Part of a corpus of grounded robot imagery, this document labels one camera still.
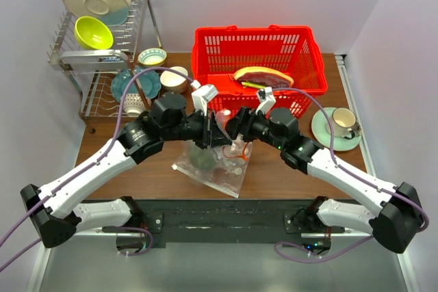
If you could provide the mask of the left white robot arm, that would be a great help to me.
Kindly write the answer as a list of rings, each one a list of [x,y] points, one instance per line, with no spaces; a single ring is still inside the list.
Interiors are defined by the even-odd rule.
[[[133,198],[90,204],[83,200],[110,179],[161,152],[164,142],[192,140],[201,149],[232,143],[213,111],[198,109],[186,114],[185,107],[183,96],[166,93],[64,176],[42,187],[24,187],[21,197],[44,246],[54,248],[75,233],[93,228],[139,229],[144,214]]]

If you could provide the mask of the green toy melon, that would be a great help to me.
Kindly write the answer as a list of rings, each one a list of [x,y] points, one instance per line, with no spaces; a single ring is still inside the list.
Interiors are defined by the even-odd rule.
[[[201,149],[197,146],[194,146],[189,149],[188,157],[190,163],[197,170],[201,170],[201,171],[213,170],[218,162],[216,153],[210,148]]]

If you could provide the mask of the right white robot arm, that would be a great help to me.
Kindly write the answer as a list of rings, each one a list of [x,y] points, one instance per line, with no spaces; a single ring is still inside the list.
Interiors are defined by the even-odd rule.
[[[231,137],[241,135],[245,141],[260,140],[278,149],[289,167],[330,183],[356,201],[317,198],[305,215],[305,225],[312,232],[327,226],[351,228],[402,254],[426,224],[416,188],[382,181],[337,158],[302,135],[297,119],[287,109],[277,108],[266,116],[242,107],[225,129]]]

